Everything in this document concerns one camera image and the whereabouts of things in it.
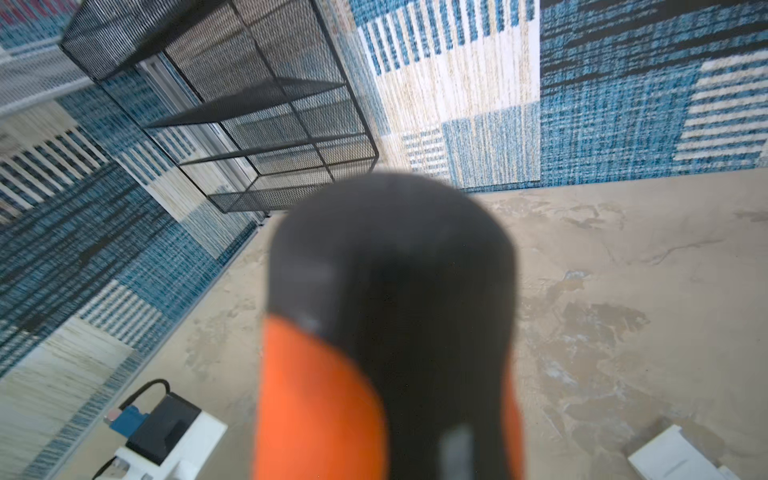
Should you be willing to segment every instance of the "marbled surface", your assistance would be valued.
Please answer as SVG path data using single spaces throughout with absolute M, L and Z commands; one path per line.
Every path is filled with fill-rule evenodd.
M 529 478 L 634 480 L 625 454 L 670 422 L 742 480 L 763 477 L 766 184 L 762 169 L 475 197 L 520 257 L 516 372 Z M 266 260 L 278 221 L 129 388 L 162 376 L 229 424 L 202 479 L 249 476 Z M 58 478 L 90 478 L 120 444 L 98 425 Z

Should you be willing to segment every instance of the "white plastic piece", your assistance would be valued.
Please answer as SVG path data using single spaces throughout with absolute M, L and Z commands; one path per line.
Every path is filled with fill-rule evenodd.
M 125 447 L 120 447 L 115 456 L 129 464 L 124 480 L 194 480 L 226 431 L 225 424 L 200 412 L 162 465 Z
M 681 429 L 672 425 L 630 455 L 629 462 L 640 477 L 644 480 L 738 480 L 728 468 L 715 468 L 680 434 Z

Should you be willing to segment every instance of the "orange and black tool handle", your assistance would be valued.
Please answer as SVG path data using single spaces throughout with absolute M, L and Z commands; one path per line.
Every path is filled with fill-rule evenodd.
M 374 174 L 273 238 L 257 480 L 524 478 L 515 255 L 456 190 Z

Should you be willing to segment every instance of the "metal mesh organizer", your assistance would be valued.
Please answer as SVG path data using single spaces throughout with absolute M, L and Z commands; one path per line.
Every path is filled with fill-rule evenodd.
M 97 84 L 165 54 L 200 104 L 139 126 L 155 141 L 219 124 L 235 150 L 176 161 L 157 146 L 224 213 L 288 208 L 379 158 L 314 0 L 84 0 L 60 46 Z M 231 161 L 252 170 L 245 190 L 195 180 Z

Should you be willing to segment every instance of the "black metal frame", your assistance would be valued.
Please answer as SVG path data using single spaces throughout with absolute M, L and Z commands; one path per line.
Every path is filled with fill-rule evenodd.
M 92 3 L 94 3 L 94 2 L 96 2 L 96 1 L 97 0 L 84 0 L 84 2 L 82 4 L 82 6 L 80 7 L 80 9 L 81 10 L 83 10 L 83 9 L 87 10 L 88 8 L 90 8 L 90 5 Z M 166 158 L 168 158 L 168 160 L 170 160 L 170 162 L 176 168 L 179 168 L 181 170 L 182 174 L 197 188 L 197 190 L 200 191 L 209 201 L 211 201 L 211 203 L 213 203 L 216 206 L 216 208 L 219 211 L 221 211 L 224 214 L 230 213 L 230 212 L 234 212 L 234 211 L 263 211 L 263 212 L 266 213 L 268 210 L 278 210 L 278 209 L 282 209 L 282 208 L 290 206 L 290 205 L 286 205 L 286 204 L 274 204 L 274 205 L 271 206 L 272 208 L 267 208 L 267 209 L 261 209 L 260 208 L 258 210 L 255 210 L 255 209 L 254 210 L 233 210 L 233 208 L 235 206 L 240 205 L 240 207 L 242 207 L 244 204 L 248 204 L 248 201 L 246 201 L 247 200 L 246 199 L 246 195 L 248 195 L 251 200 L 253 198 L 255 198 L 255 197 L 258 197 L 259 194 L 255 194 L 255 192 L 264 192 L 265 194 L 268 194 L 269 192 L 274 192 L 274 191 L 277 191 L 277 190 L 285 190 L 286 193 L 289 190 L 290 191 L 300 191 L 300 190 L 301 191 L 313 191 L 313 190 L 317 190 L 322 185 L 327 183 L 327 182 L 322 182 L 320 184 L 311 184 L 311 183 L 309 183 L 309 184 L 303 184 L 303 185 L 295 185 L 295 186 L 291 186 L 291 187 L 279 187 L 279 188 L 262 189 L 262 190 L 251 190 L 253 188 L 254 184 L 260 178 L 262 178 L 262 177 L 268 177 L 270 175 L 278 175 L 278 174 L 291 174 L 291 173 L 301 172 L 301 171 L 305 171 L 305 170 L 317 170 L 317 169 L 322 167 L 322 168 L 324 168 L 325 172 L 327 172 L 327 174 L 328 174 L 328 176 L 330 178 L 330 181 L 331 182 L 335 182 L 336 178 L 334 177 L 333 172 L 331 171 L 331 167 L 335 167 L 337 165 L 351 164 L 351 163 L 360 162 L 360 161 L 371 161 L 370 167 L 367 167 L 367 165 L 366 165 L 366 167 L 367 167 L 367 172 L 366 173 L 369 173 L 370 171 L 373 170 L 373 168 L 375 167 L 375 165 L 376 165 L 376 163 L 377 163 L 377 161 L 379 159 L 379 149 L 376 146 L 376 142 L 373 139 L 373 135 L 372 135 L 370 126 L 368 125 L 368 122 L 367 122 L 367 120 L 365 118 L 365 115 L 362 112 L 362 108 L 360 107 L 359 102 L 357 100 L 357 97 L 354 94 L 354 91 L 352 89 L 352 85 L 349 82 L 349 77 L 347 76 L 346 71 L 344 70 L 343 64 L 342 64 L 341 59 L 339 57 L 339 54 L 338 54 L 338 52 L 336 50 L 336 46 L 333 44 L 333 40 L 331 39 L 330 33 L 329 33 L 328 28 L 326 27 L 326 24 L 325 24 L 325 22 L 323 20 L 323 16 L 322 16 L 322 14 L 321 14 L 321 12 L 319 10 L 319 7 L 318 7 L 318 5 L 316 3 L 316 0 L 286 0 L 284 3 L 280 4 L 278 7 L 270 9 L 269 12 L 267 12 L 265 15 L 260 17 L 260 20 L 264 20 L 269 15 L 272 15 L 274 12 L 276 12 L 277 10 L 281 9 L 282 7 L 284 7 L 285 5 L 288 5 L 290 3 L 301 2 L 301 1 L 305 1 L 305 2 L 309 3 L 309 6 L 311 7 L 312 13 L 314 15 L 314 20 L 317 23 L 317 25 L 319 26 L 319 29 L 320 29 L 320 31 L 322 33 L 322 36 L 323 36 L 323 40 L 325 41 L 325 45 L 328 48 L 330 56 L 333 59 L 333 63 L 336 66 L 336 70 L 338 71 L 339 76 L 342 79 L 341 82 L 337 82 L 338 85 L 329 86 L 329 89 L 333 90 L 333 89 L 336 89 L 336 88 L 344 88 L 346 90 L 346 94 L 348 95 L 349 101 L 351 102 L 351 104 L 352 104 L 352 106 L 354 108 L 354 111 L 355 111 L 355 114 L 357 116 L 357 119 L 359 120 L 359 124 L 362 125 L 362 131 L 357 132 L 355 134 L 338 134 L 338 135 L 330 135 L 330 136 L 322 136 L 322 137 L 321 136 L 313 136 L 310 133 L 310 129 L 308 128 L 306 122 L 301 118 L 301 115 L 300 115 L 301 111 L 299 110 L 299 108 L 294 103 L 296 101 L 302 99 L 302 98 L 311 97 L 311 96 L 313 96 L 315 94 L 323 93 L 323 91 L 310 92 L 309 94 L 307 94 L 305 96 L 299 96 L 299 97 L 296 97 L 295 95 L 292 97 L 292 95 L 290 95 L 289 92 L 286 91 L 286 88 L 283 86 L 281 77 L 276 73 L 276 70 L 272 66 L 272 64 L 270 63 L 269 58 L 265 55 L 263 49 L 260 47 L 259 42 L 257 41 L 256 36 L 250 30 L 250 26 L 255 25 L 255 23 L 257 23 L 257 22 L 252 22 L 252 23 L 247 22 L 246 19 L 243 16 L 243 13 L 240 11 L 239 7 L 236 5 L 234 0 L 221 0 L 220 2 L 217 2 L 217 0 L 213 0 L 213 2 L 216 2 L 216 3 L 219 4 L 213 10 L 210 10 L 210 5 L 209 4 L 211 3 L 211 0 L 192 0 L 191 3 L 194 4 L 195 1 L 197 1 L 201 5 L 206 5 L 207 8 L 209 8 L 209 12 L 205 16 L 201 17 L 200 15 L 192 15 L 192 16 L 196 17 L 193 22 L 185 21 L 183 16 L 180 17 L 180 18 L 175 18 L 173 20 L 168 20 L 166 18 L 165 21 L 164 21 L 165 24 L 166 25 L 175 25 L 175 24 L 184 25 L 186 30 L 188 30 L 189 28 L 194 27 L 198 22 L 203 21 L 208 15 L 210 15 L 210 13 L 215 12 L 217 9 L 225 8 L 227 6 L 229 8 L 231 8 L 231 11 L 235 14 L 235 16 L 237 17 L 237 20 L 239 20 L 240 28 L 241 28 L 239 33 L 236 33 L 235 35 L 240 35 L 242 33 L 245 33 L 247 35 L 248 39 L 252 43 L 251 46 L 252 46 L 253 50 L 258 55 L 258 59 L 261 62 L 263 62 L 263 65 L 266 67 L 266 70 L 268 71 L 268 73 L 269 73 L 269 75 L 271 77 L 271 82 L 273 83 L 274 86 L 276 86 L 279 89 L 279 91 L 280 91 L 280 93 L 282 95 L 281 98 L 278 98 L 278 102 L 279 103 L 276 103 L 275 105 L 283 104 L 283 105 L 287 105 L 289 107 L 290 114 L 293 116 L 293 118 L 295 118 L 297 124 L 301 127 L 301 130 L 304 133 L 304 139 L 298 140 L 298 141 L 296 141 L 296 140 L 294 140 L 294 141 L 286 141 L 283 144 L 275 144 L 275 145 L 271 145 L 271 146 L 267 146 L 267 147 L 263 147 L 263 148 L 252 147 L 252 148 L 245 148 L 245 149 L 243 149 L 240 146 L 240 144 L 236 141 L 235 137 L 229 132 L 227 127 L 225 127 L 225 125 L 222 123 L 222 121 L 210 121 L 210 122 L 209 121 L 205 121 L 204 123 L 217 123 L 219 125 L 219 127 L 221 128 L 222 132 L 224 132 L 225 135 L 227 137 L 229 137 L 229 139 L 231 140 L 231 142 L 234 145 L 234 147 L 236 148 L 236 150 L 228 152 L 228 153 L 225 153 L 225 154 L 211 155 L 211 156 L 205 157 L 203 159 L 198 159 L 198 160 L 195 160 L 195 161 L 188 161 L 188 162 L 184 162 L 184 163 L 180 164 L 179 162 L 177 162 L 174 159 L 174 156 L 172 154 L 170 154 L 170 152 L 166 151 L 166 149 L 160 144 L 160 142 L 158 142 L 153 137 L 153 135 L 151 135 L 147 131 L 147 129 L 150 128 L 151 126 L 147 126 L 147 125 L 142 126 L 137 121 L 137 119 L 134 118 L 133 115 L 131 115 L 131 113 L 125 107 L 123 107 L 123 105 L 121 105 L 120 101 L 114 95 L 112 95 L 107 90 L 107 88 L 105 88 L 104 85 L 102 84 L 102 81 L 107 80 L 108 78 L 110 78 L 114 74 L 118 73 L 119 71 L 123 71 L 125 68 L 130 68 L 133 65 L 125 65 L 124 63 L 118 64 L 115 67 L 115 69 L 112 70 L 109 74 L 103 75 L 101 78 L 95 78 L 94 75 L 92 75 L 91 72 L 87 68 L 84 68 L 83 64 L 78 60 L 78 58 L 76 58 L 77 55 L 73 55 L 66 48 L 65 41 L 67 41 L 66 39 L 68 38 L 68 33 L 69 33 L 69 30 L 70 30 L 70 27 L 75 22 L 75 19 L 77 18 L 78 13 L 76 13 L 75 16 L 73 16 L 72 20 L 70 21 L 70 25 L 68 25 L 67 29 L 65 30 L 65 36 L 64 36 L 64 40 L 62 40 L 62 43 L 61 43 L 61 49 L 62 49 L 62 51 L 64 51 L 64 53 L 75 64 L 78 65 L 78 67 L 80 67 L 83 71 L 85 71 L 91 77 L 91 79 L 94 80 L 94 83 L 118 106 L 118 108 L 121 111 L 124 112 L 124 114 L 126 114 L 131 119 L 131 121 L 144 133 L 144 135 L 152 142 L 152 144 L 154 144 L 154 146 L 159 151 L 161 151 L 162 154 Z M 186 11 L 188 12 L 190 10 L 189 5 L 185 5 L 185 6 L 186 6 Z M 173 41 L 175 41 L 176 39 L 180 38 L 184 34 L 184 32 L 186 32 L 186 30 L 184 30 L 181 33 L 175 32 L 172 35 L 170 35 L 172 37 L 171 40 L 170 41 L 166 41 L 166 43 L 164 45 L 162 45 L 162 48 L 160 48 L 158 51 L 162 51 L 163 53 L 165 53 L 166 47 L 171 45 L 171 43 Z M 157 32 L 157 31 L 146 31 L 146 32 L 144 32 L 144 34 L 142 36 L 143 40 L 138 42 L 137 45 L 144 45 L 145 44 L 144 39 L 146 39 L 146 38 L 157 38 L 157 37 L 163 38 L 164 35 L 168 36 L 169 34 L 167 32 L 164 32 L 164 31 L 160 31 L 160 32 Z M 137 57 L 137 52 L 134 51 L 132 54 L 129 54 L 126 58 L 124 58 L 123 61 L 124 62 L 125 62 L 125 60 L 140 61 L 140 59 L 137 60 L 136 57 Z M 197 97 L 197 100 L 200 102 L 200 105 L 205 105 L 206 102 L 204 101 L 203 95 L 197 90 L 197 88 L 195 87 L 194 82 L 191 81 L 188 78 L 188 76 L 184 72 L 183 68 L 181 68 L 177 64 L 177 62 L 173 59 L 173 57 L 171 55 L 166 54 L 164 57 L 168 60 L 169 65 L 178 73 L 180 78 L 187 84 L 187 86 L 189 87 L 190 91 Z M 319 144 L 323 143 L 324 141 L 325 142 L 337 141 L 337 140 L 342 140 L 342 139 L 345 139 L 345 138 L 363 137 L 363 136 L 365 136 L 367 141 L 370 143 L 370 147 L 371 147 L 371 150 L 373 152 L 372 156 L 361 157 L 361 158 L 353 158 L 351 160 L 345 160 L 345 161 L 337 161 L 336 163 L 330 164 L 328 161 L 326 161 L 326 158 L 323 156 L 323 152 L 320 150 L 320 145 Z M 254 155 L 254 154 L 262 154 L 262 153 L 266 153 L 266 152 L 276 152 L 276 151 L 286 150 L 286 149 L 289 149 L 289 148 L 298 147 L 298 146 L 305 146 L 305 145 L 306 146 L 310 146 L 310 145 L 312 146 L 312 150 L 309 150 L 309 151 L 314 151 L 314 153 L 317 155 L 317 157 L 319 158 L 320 163 L 321 163 L 320 166 L 301 167 L 301 168 L 293 168 L 293 169 L 274 171 L 274 172 L 271 172 L 271 173 L 263 173 L 262 171 L 259 170 L 258 166 L 250 158 L 250 155 Z M 197 182 L 195 182 L 192 179 L 192 177 L 186 171 L 184 171 L 184 166 L 193 165 L 193 164 L 203 164 L 203 163 L 207 163 L 207 162 L 211 162 L 211 161 L 229 160 L 229 159 L 235 159 L 235 158 L 244 158 L 247 161 L 247 163 L 253 168 L 253 171 L 256 174 L 255 178 L 253 179 L 253 181 L 251 181 L 251 183 L 246 187 L 246 189 L 241 191 L 241 192 L 233 192 L 233 193 L 226 193 L 226 194 L 221 194 L 221 193 L 219 193 L 219 194 L 209 194 L 209 193 L 206 193 L 197 184 Z M 229 203 L 229 206 L 227 208 L 222 208 L 218 204 L 218 202 L 212 200 L 212 196 L 216 196 L 216 195 L 231 196 L 233 194 L 240 194 L 240 196 L 234 202 Z

